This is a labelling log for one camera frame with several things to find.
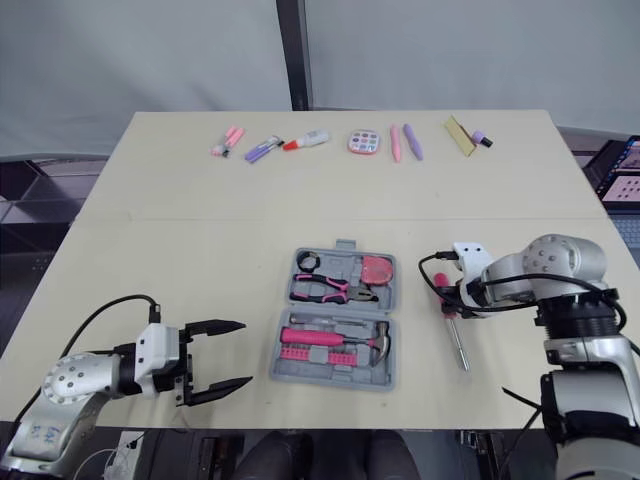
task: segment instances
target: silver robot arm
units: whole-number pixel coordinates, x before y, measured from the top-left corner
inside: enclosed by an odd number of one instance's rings
[[[454,260],[463,278],[433,286],[422,268],[431,258]],[[617,292],[603,282],[602,249],[551,234],[497,261],[476,243],[455,243],[427,259],[420,271],[444,297],[445,313],[486,317],[537,307],[547,361],[561,367],[540,380],[543,423],[558,446],[556,478],[640,478],[640,380],[631,344],[619,333],[626,319],[616,322]]]
[[[225,320],[190,323],[184,329],[150,323],[135,343],[109,354],[78,353],[58,360],[46,374],[40,394],[25,414],[0,461],[0,469],[68,478],[78,454],[93,433],[105,403],[142,393],[156,397],[174,391],[178,405],[198,405],[225,397],[251,377],[212,384],[193,391],[187,344],[198,334],[219,335],[245,325]]]

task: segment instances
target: white glue tube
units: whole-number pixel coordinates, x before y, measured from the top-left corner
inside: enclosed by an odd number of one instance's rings
[[[331,137],[326,130],[314,130],[313,132],[307,133],[304,137],[286,143],[282,148],[284,150],[295,150],[296,148],[313,147],[314,145],[326,142],[329,138]]]

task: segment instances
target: white curtain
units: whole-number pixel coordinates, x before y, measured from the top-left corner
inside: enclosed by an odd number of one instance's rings
[[[640,133],[637,0],[307,1],[316,107],[542,108]]]
[[[275,0],[0,2],[0,156],[109,154],[136,111],[290,108]]]

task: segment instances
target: pink calculator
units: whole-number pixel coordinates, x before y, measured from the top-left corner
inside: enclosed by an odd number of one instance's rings
[[[353,153],[373,155],[380,146],[380,135],[373,130],[355,130],[349,135],[347,148]]]

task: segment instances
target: yellow sticky notes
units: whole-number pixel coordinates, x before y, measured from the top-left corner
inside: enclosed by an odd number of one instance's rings
[[[444,123],[444,128],[447,129],[449,135],[456,141],[462,153],[467,157],[473,153],[476,149],[475,144],[471,141],[471,137],[466,130],[458,123],[458,121],[451,115],[449,120]]]

